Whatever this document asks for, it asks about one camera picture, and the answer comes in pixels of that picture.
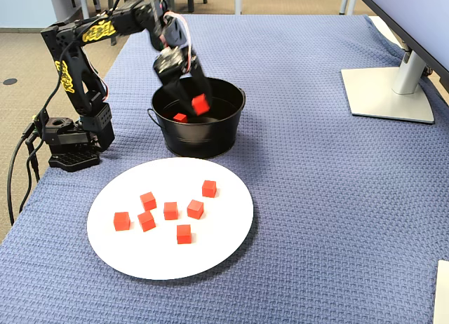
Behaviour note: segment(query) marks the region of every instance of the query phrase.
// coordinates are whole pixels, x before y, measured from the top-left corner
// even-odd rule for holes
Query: bucket rim
[[[192,79],[192,77],[191,77],[191,76],[189,76],[189,77],[183,77],[183,78],[181,78],[180,80],[184,80],[184,79]],[[160,117],[161,119],[163,119],[164,121],[169,121],[169,122],[171,122],[171,123],[180,124],[180,125],[183,125],[183,126],[204,126],[204,125],[207,125],[207,124],[219,123],[219,122],[226,121],[227,119],[231,119],[232,117],[234,117],[234,116],[236,116],[237,114],[239,114],[239,113],[242,112],[242,110],[243,110],[243,108],[245,107],[245,104],[246,104],[246,94],[245,94],[245,92],[243,91],[242,88],[237,87],[236,85],[234,85],[234,84],[231,83],[231,82],[228,82],[228,81],[225,81],[225,80],[222,80],[222,79],[217,79],[217,78],[215,78],[215,77],[208,77],[207,79],[209,79],[209,80],[216,80],[216,81],[228,83],[229,85],[233,86],[234,88],[236,88],[236,89],[238,89],[238,90],[240,91],[240,93],[241,93],[241,95],[242,95],[242,97],[243,97],[243,102],[242,102],[241,106],[236,110],[236,112],[234,112],[231,116],[228,116],[228,117],[226,117],[225,119],[220,119],[219,121],[214,121],[214,122],[203,122],[203,123],[181,123],[181,122],[172,121],[172,120],[170,120],[170,119],[167,119],[167,118],[165,118],[164,116],[160,115],[160,113],[158,113],[157,110],[154,109],[154,105],[153,105],[154,95],[155,95],[158,91],[163,90],[163,87],[158,88],[158,90],[156,90],[156,92],[153,94],[153,97],[152,97],[152,109],[153,109],[153,112],[154,112],[158,117]]]

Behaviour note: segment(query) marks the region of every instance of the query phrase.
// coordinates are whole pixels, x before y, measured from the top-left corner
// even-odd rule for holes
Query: red block
[[[187,116],[185,116],[184,114],[176,114],[173,119],[180,123],[187,123]]]
[[[204,212],[204,204],[199,201],[192,200],[187,206],[187,215],[194,219],[199,219]]]
[[[141,195],[140,201],[142,201],[142,206],[145,212],[156,208],[156,199],[154,198],[152,192]]]
[[[176,239],[178,245],[192,243],[192,233],[189,224],[179,224],[176,226]]]
[[[207,196],[208,198],[215,198],[216,193],[217,183],[210,180],[204,180],[203,196]]]
[[[176,220],[177,219],[177,203],[164,203],[163,217],[165,217],[166,220]]]
[[[128,231],[131,225],[128,212],[117,212],[114,214],[114,227],[116,231]]]
[[[139,214],[138,218],[143,231],[149,231],[156,226],[154,223],[153,214],[150,211]]]
[[[192,100],[192,106],[198,116],[204,114],[205,112],[208,112],[210,109],[208,101],[206,101],[206,96],[204,94],[194,97],[194,99]]]

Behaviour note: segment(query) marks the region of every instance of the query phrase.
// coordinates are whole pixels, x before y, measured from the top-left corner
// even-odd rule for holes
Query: monitor stand
[[[418,84],[426,63],[406,53],[400,67],[343,69],[351,113],[382,119],[434,123],[426,94]]]

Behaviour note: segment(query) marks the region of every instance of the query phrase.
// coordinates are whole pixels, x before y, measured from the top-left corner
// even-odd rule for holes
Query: round white plate
[[[215,198],[202,197],[204,180],[217,182]],[[152,192],[156,228],[143,232],[140,195]],[[200,220],[187,216],[192,199],[204,202]],[[176,201],[178,220],[163,217],[163,203]],[[115,231],[114,213],[129,212],[129,231]],[[165,158],[135,166],[113,179],[97,196],[87,234],[97,255],[122,273],[152,280],[195,275],[227,259],[253,222],[253,200],[233,172],[211,161]],[[176,225],[190,224],[192,243],[178,245]]]

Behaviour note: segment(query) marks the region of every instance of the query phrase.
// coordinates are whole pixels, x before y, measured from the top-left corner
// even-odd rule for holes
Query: black robotic arm
[[[97,17],[57,23],[42,31],[56,69],[62,68],[61,84],[80,115],[77,122],[49,118],[46,111],[37,117],[36,127],[52,153],[50,166],[73,172],[96,165],[100,162],[98,153],[114,140],[112,115],[105,102],[108,89],[83,50],[87,44],[147,30],[152,46],[161,51],[154,70],[167,93],[179,100],[190,114],[195,114],[192,99],[179,83],[179,78],[190,72],[209,106],[212,105],[209,83],[192,50],[189,33],[182,31],[179,19],[184,21],[168,10],[166,0],[149,3],[130,0]]]

